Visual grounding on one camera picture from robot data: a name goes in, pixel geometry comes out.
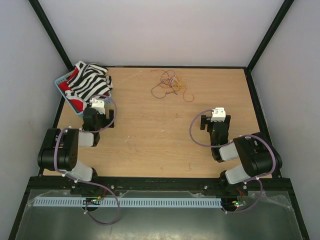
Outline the blue plastic basket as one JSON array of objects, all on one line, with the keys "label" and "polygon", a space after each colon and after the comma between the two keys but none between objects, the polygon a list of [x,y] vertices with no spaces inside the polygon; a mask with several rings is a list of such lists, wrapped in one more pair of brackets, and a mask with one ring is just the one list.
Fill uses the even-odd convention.
[{"label": "blue plastic basket", "polygon": [[83,115],[92,96],[105,95],[109,97],[113,88],[110,76],[93,71],[83,74],[74,70],[56,79],[54,84],[78,116]]}]

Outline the zebra striped cloth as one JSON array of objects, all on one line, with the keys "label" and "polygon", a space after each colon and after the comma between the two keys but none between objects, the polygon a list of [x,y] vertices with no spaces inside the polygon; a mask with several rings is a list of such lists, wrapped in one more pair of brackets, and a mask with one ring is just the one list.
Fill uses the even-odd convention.
[{"label": "zebra striped cloth", "polygon": [[92,96],[106,95],[113,89],[112,77],[107,75],[106,67],[83,61],[76,63],[75,67],[79,72],[69,82],[69,86],[86,103],[89,103]]}]

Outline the left green circuit board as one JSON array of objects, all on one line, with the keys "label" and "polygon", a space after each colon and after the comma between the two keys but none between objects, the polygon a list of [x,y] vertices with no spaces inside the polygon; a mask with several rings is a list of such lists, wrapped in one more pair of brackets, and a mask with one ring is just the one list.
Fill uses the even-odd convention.
[{"label": "left green circuit board", "polygon": [[95,205],[95,206],[99,206],[101,205],[101,203],[103,202],[103,198],[98,198],[98,197],[86,197],[83,201],[82,204],[83,205]]}]

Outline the green circuit board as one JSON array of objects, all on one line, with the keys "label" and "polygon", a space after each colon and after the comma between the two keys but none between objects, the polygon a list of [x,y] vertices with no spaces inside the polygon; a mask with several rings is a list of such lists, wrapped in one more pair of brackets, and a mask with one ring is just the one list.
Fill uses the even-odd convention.
[{"label": "green circuit board", "polygon": [[95,206],[99,206],[101,205],[101,203],[103,202],[103,198],[98,198],[98,197],[86,197],[83,201],[82,204],[83,205],[95,205]]},{"label": "green circuit board", "polygon": [[236,207],[236,208],[239,208],[239,207],[243,207],[246,205],[246,201],[245,200],[234,200],[232,201],[232,204]]}]

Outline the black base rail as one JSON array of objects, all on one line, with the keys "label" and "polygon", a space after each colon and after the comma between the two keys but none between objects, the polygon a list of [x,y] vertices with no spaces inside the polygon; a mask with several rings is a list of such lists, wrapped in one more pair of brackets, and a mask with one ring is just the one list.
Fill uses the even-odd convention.
[{"label": "black base rail", "polygon": [[117,196],[127,191],[181,191],[214,196],[248,194],[243,183],[223,186],[219,178],[98,177],[96,182],[106,186]]}]

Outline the black aluminium frame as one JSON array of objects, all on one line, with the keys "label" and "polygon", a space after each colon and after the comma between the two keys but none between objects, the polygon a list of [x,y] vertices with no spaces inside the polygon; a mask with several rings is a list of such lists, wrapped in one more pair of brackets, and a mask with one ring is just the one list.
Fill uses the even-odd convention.
[{"label": "black aluminium frame", "polygon": [[216,162],[197,114],[223,107],[229,137],[252,134],[258,119],[251,60],[281,0],[3,0],[0,221],[13,221],[27,187],[83,189],[40,173],[49,128],[80,128],[55,80],[79,61],[106,66],[115,126],[78,157],[98,177],[218,178],[240,163]]}]

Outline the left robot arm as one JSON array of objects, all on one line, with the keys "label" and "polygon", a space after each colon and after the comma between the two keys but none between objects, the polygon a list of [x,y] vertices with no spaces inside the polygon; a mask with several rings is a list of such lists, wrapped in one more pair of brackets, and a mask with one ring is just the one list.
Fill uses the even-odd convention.
[{"label": "left robot arm", "polygon": [[78,158],[80,147],[96,147],[100,141],[100,132],[106,127],[113,128],[115,111],[109,110],[109,116],[95,108],[87,107],[83,112],[81,129],[49,128],[38,153],[37,163],[42,169],[55,171],[63,177],[81,180],[82,188],[89,194],[96,193],[100,181],[97,171]]}]

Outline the red cloth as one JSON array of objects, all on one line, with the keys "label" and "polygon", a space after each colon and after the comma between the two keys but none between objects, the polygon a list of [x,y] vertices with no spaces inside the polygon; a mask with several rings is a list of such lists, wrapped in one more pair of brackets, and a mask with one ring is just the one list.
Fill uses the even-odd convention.
[{"label": "red cloth", "polygon": [[75,68],[72,74],[66,80],[63,80],[61,83],[58,84],[58,87],[60,90],[62,90],[64,96],[71,103],[73,109],[77,113],[80,113],[87,107],[87,103],[84,100],[82,100],[80,97],[78,97],[69,86],[69,82],[74,77],[76,77],[78,73],[79,73],[79,70]]}]

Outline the right green circuit board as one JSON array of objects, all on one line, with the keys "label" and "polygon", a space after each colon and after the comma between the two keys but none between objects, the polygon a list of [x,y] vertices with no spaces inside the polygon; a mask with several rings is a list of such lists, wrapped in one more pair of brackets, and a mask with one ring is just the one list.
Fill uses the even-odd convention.
[{"label": "right green circuit board", "polygon": [[232,201],[232,204],[236,207],[236,208],[239,208],[239,207],[243,207],[246,205],[246,201],[245,200],[234,200]]}]

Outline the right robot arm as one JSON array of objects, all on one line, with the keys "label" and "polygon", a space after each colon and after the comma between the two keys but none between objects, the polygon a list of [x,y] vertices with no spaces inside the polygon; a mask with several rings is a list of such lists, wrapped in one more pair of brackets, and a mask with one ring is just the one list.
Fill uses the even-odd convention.
[{"label": "right robot arm", "polygon": [[200,119],[200,129],[207,130],[210,136],[213,159],[219,163],[240,159],[240,164],[220,174],[218,188],[225,195],[231,194],[236,184],[272,174],[283,165],[281,156],[261,132],[228,141],[230,121],[230,115],[226,115],[223,121],[206,115]]}]

